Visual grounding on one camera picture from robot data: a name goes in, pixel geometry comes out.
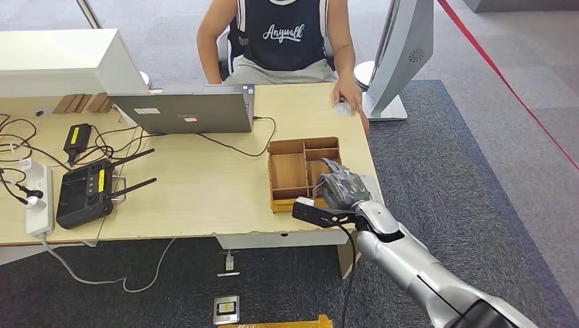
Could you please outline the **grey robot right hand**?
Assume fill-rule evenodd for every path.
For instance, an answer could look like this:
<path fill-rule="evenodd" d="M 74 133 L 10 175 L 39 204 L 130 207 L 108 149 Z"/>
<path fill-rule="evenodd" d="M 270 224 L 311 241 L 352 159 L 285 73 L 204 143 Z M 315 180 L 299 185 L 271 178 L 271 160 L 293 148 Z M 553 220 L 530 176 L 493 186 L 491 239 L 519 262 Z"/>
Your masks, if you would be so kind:
<path fill-rule="evenodd" d="M 326 157 L 321 158 L 328 173 L 320 174 L 313 196 L 322 196 L 329 208 L 349 210 L 358 202 L 371 200 L 371 194 L 361 176 L 345 165 Z"/>

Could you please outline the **person's left hand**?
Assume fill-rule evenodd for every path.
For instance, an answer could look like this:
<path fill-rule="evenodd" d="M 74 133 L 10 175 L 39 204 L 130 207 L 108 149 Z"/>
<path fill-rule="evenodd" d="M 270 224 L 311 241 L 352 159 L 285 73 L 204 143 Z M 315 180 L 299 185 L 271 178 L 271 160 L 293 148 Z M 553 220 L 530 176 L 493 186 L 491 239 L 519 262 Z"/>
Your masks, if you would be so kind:
<path fill-rule="evenodd" d="M 352 113 L 363 114 L 362 91 L 353 77 L 339 77 L 333 89 L 333 100 L 337 105 L 341 99 L 347 102 Z"/>

